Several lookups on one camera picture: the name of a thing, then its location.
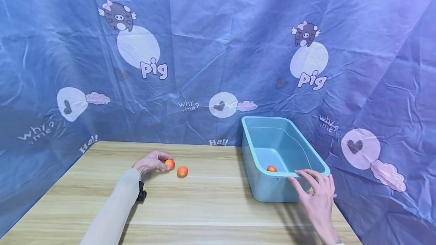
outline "hand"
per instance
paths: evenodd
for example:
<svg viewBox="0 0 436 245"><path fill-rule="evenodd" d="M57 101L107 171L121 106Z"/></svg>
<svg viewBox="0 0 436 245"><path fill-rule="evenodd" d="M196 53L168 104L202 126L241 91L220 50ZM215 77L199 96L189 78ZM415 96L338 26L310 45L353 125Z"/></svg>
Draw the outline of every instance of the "hand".
<svg viewBox="0 0 436 245"><path fill-rule="evenodd" d="M167 153L161 151L152 151L149 155L144 156L139 161L135 162L132 168L136 168L141 175L151 171L152 169L167 170L169 167L165 165L167 159L173 159L173 157Z"/></svg>
<svg viewBox="0 0 436 245"><path fill-rule="evenodd" d="M326 245L341 243L338 232L332 223L332 207L335 195L333 176L330 174L325 177L321 173L309 169L295 171L295 173L305 178L313 188L313 193L306 193L297 179L291 176L288 178L297 191L304 212L315 227L322 243Z"/></svg>

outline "table surface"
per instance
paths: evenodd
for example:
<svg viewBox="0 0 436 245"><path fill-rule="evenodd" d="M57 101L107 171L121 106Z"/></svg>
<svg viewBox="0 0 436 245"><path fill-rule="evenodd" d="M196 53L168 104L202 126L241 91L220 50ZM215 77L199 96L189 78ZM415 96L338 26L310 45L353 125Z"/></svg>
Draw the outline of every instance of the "table surface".
<svg viewBox="0 0 436 245"><path fill-rule="evenodd" d="M97 142L0 245L79 244L120 176L152 150L172 154L189 174L150 173L120 244L321 244L298 204L253 199L238 147ZM333 224L345 244L361 244L335 205Z"/></svg>

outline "small orange ball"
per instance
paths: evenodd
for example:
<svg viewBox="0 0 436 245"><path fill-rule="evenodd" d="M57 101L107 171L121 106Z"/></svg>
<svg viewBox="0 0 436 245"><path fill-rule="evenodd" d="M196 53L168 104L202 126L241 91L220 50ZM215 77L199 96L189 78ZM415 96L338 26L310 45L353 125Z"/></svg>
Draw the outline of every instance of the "small orange ball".
<svg viewBox="0 0 436 245"><path fill-rule="evenodd" d="M167 165L167 166L169 166L169 171L170 170L172 170L172 169L174 169L174 167L176 166L176 163L174 162L174 160L172 160L172 159L168 159L168 160L166 160L165 161L165 164Z"/></svg>
<svg viewBox="0 0 436 245"><path fill-rule="evenodd" d="M186 177L188 175L188 168L181 166L177 169L177 176L180 178Z"/></svg>
<svg viewBox="0 0 436 245"><path fill-rule="evenodd" d="M271 166L271 165L269 165L269 166L266 168L266 170L267 170L267 171L277 172L277 169L275 168L275 166Z"/></svg>

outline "finger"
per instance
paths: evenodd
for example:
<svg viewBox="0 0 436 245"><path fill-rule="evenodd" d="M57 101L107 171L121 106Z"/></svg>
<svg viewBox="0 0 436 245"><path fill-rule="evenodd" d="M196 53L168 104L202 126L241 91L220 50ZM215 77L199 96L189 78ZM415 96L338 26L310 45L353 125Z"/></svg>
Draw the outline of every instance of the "finger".
<svg viewBox="0 0 436 245"><path fill-rule="evenodd" d="M324 176L319 173L318 171L313 171L310 169L304 169L304 172L306 172L307 174L309 174L310 176L312 176L313 178L315 178L315 180L318 182L318 184L325 188L327 185L326 179L324 178Z"/></svg>
<svg viewBox="0 0 436 245"><path fill-rule="evenodd" d="M332 191L332 194L335 194L336 187L335 187L335 180L333 180L333 175L330 174L328 176L328 178L329 178L329 181L330 181L330 190Z"/></svg>
<svg viewBox="0 0 436 245"><path fill-rule="evenodd" d="M166 152L162 152L162 151L158 151L157 152L157 158L159 159L159 160L168 160L168 159L174 159L171 155L169 155L168 153L166 153Z"/></svg>
<svg viewBox="0 0 436 245"><path fill-rule="evenodd" d="M306 171L295 171L298 175L302 176L306 181L312 186L313 191L316 193L321 189L318 182L309 174L306 173Z"/></svg>
<svg viewBox="0 0 436 245"><path fill-rule="evenodd" d="M298 182L297 179L295 179L292 176L289 176L288 180L291 182L292 186L295 188L295 191L297 192L299 199L304 199L304 197L307 197L308 194L301 187L301 184Z"/></svg>
<svg viewBox="0 0 436 245"><path fill-rule="evenodd" d="M169 166L167 166L166 164L164 164L164 163L161 162L161 161L158 161L158 162L157 162L156 168L157 168L158 170L164 170L164 171L170 169Z"/></svg>

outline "sleeve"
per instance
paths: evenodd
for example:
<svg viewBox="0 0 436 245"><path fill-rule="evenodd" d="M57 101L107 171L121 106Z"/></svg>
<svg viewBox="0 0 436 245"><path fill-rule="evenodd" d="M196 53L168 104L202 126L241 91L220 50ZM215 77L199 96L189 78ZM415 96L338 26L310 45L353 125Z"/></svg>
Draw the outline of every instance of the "sleeve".
<svg viewBox="0 0 436 245"><path fill-rule="evenodd" d="M127 217L138 197L140 179L141 174L135 168L121 176L80 245L118 245Z"/></svg>

